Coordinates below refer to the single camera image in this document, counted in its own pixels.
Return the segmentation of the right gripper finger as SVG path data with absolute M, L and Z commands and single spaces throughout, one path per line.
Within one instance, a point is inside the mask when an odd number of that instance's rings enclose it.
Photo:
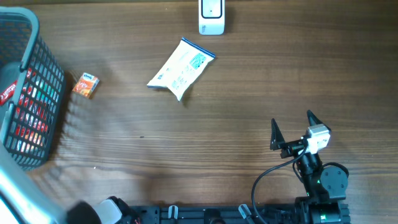
M 320 121 L 311 110 L 307 111 L 307 118 L 308 118 L 308 123 L 310 126 L 315 126 L 318 124 L 324 125 L 329 131 L 331 131 L 331 128 L 329 128 L 327 125 L 325 125 L 322 121 Z
M 271 141 L 270 150 L 276 151 L 285 146 L 285 139 L 274 118 L 271 119 Z

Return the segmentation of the cream snack pouch blue seal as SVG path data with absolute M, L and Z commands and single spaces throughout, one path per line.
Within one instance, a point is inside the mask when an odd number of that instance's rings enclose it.
M 182 37 L 177 48 L 151 79 L 148 88 L 167 88 L 180 101 L 216 55 Z

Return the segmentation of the orange tissue pack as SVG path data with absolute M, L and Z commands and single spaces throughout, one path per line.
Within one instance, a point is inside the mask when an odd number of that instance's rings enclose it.
M 98 77 L 89 73 L 83 73 L 72 91 L 85 98 L 90 98 L 99 82 L 100 80 Z

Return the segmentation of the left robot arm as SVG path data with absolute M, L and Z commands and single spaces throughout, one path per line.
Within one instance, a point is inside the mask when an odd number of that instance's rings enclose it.
M 48 198 L 1 146 L 1 200 L 16 223 L 140 223 L 123 200 L 109 197 L 91 206 L 79 201 L 69 209 Z

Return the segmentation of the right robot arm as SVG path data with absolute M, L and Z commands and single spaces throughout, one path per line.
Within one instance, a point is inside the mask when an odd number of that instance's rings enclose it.
M 276 120 L 271 120 L 273 151 L 280 150 L 281 158 L 293 158 L 296 176 L 307 195 L 297 197 L 291 205 L 265 208 L 272 223 L 350 223 L 349 208 L 343 203 L 348 187 L 348 169 L 336 162 L 324 164 L 319 151 L 328 146 L 331 129 L 310 110 L 307 111 L 309 127 L 299 140 L 285 141 Z

